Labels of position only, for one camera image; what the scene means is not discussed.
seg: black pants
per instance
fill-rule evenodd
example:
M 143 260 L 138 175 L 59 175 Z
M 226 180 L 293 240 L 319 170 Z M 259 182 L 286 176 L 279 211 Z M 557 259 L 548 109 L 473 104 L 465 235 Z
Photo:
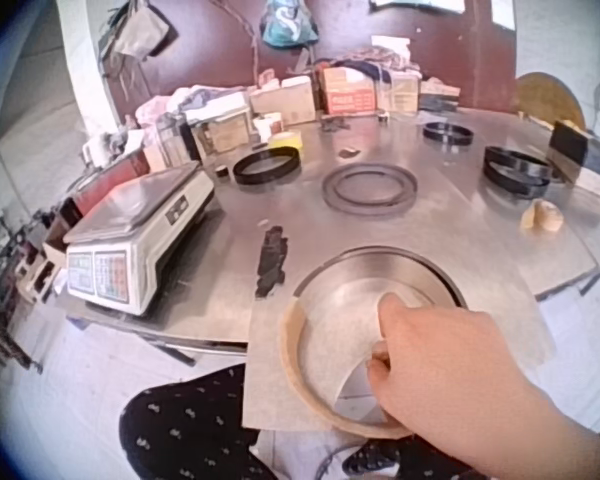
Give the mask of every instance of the black pants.
M 244 370 L 244 365 L 227 368 L 191 382 L 145 390 L 131 400 L 120 417 L 120 441 L 142 479 L 276 478 L 249 452 L 258 431 L 241 427 Z M 343 470 L 359 475 L 396 463 L 398 478 L 484 478 L 465 476 L 472 472 L 470 467 L 419 437 L 370 440 L 344 462 Z
M 120 441 L 143 480 L 276 476 L 249 452 L 258 431 L 242 428 L 244 365 L 145 390 L 120 417 Z

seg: tile floor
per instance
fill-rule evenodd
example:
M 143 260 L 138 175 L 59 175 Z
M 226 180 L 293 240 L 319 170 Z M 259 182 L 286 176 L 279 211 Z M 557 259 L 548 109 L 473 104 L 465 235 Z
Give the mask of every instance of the tile floor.
M 242 361 L 205 355 L 191 368 L 134 335 L 97 325 L 81 331 L 50 306 L 29 310 L 19 309 L 14 336 L 45 370 L 37 375 L 12 362 L 0 368 L 0 442 L 32 480 L 137 478 L 117 431 L 129 399 L 147 387 Z M 600 282 L 584 297 L 569 288 L 543 302 L 541 310 L 557 353 L 527 375 L 567 415 L 600 431 Z M 313 478 L 330 452 L 352 441 L 331 433 L 278 432 L 261 435 L 259 447 L 276 470 L 304 479 Z

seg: brown wall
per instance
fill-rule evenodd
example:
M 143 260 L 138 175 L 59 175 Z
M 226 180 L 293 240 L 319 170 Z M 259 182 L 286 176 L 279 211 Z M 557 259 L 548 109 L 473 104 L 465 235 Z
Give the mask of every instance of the brown wall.
M 258 29 L 264 0 L 230 0 Z M 369 45 L 372 34 L 411 38 L 411 58 L 423 72 L 462 88 L 461 104 L 510 110 L 515 92 L 515 32 L 491 21 L 491 2 L 465 0 L 462 15 L 389 7 L 371 12 L 365 0 L 306 0 L 320 29 L 315 53 L 333 57 Z M 125 61 L 122 78 L 110 80 L 119 113 L 132 113 L 153 95 L 169 95 L 196 83 L 251 85 L 248 36 L 224 11 L 206 0 L 152 0 L 177 38 L 160 55 L 138 64 Z M 280 51 L 260 41 L 260 71 L 288 76 L 299 50 Z

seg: metal table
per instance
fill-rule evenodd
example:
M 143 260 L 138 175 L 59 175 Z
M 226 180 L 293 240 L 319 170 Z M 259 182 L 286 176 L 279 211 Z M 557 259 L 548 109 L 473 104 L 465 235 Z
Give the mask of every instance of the metal table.
M 549 132 L 507 114 L 461 110 L 447 117 L 474 131 L 471 146 L 444 150 L 424 139 L 420 117 L 392 119 L 388 126 L 374 117 L 349 119 L 350 129 L 335 133 L 322 132 L 318 124 L 299 126 L 305 145 L 301 172 L 261 188 L 218 182 L 206 220 L 178 251 L 174 268 L 146 318 L 94 310 L 66 292 L 57 304 L 70 318 L 134 332 L 159 345 L 244 353 L 255 306 L 260 246 L 269 218 L 284 217 L 292 222 L 297 200 L 292 201 L 293 192 L 301 190 L 296 187 L 319 184 L 336 164 L 391 163 L 397 156 L 408 158 L 416 169 L 433 167 L 449 180 L 445 185 L 455 187 L 470 202 L 486 228 L 504 244 L 538 299 L 596 274 L 600 266 L 600 199 L 567 185 L 553 185 L 547 197 L 563 210 L 567 223 L 557 234 L 530 234 L 519 228 L 529 203 L 505 198 L 482 178 L 484 146 L 542 155 Z M 357 148 L 360 154 L 349 160 L 337 159 L 346 147 Z M 247 148 L 236 149 L 208 159 L 205 166 L 213 178 L 214 167 L 231 167 L 248 152 Z M 273 196 L 260 194 L 272 191 Z M 439 225 L 439 229 L 444 235 L 445 226 Z

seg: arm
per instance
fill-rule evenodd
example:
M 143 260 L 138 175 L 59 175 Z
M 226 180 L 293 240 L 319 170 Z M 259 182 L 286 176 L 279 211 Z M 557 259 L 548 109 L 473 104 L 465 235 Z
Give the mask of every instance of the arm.
M 376 355 L 369 381 L 407 428 L 502 480 L 600 479 L 600 436 L 526 379 L 490 316 L 393 294 L 378 308 L 390 367 Z

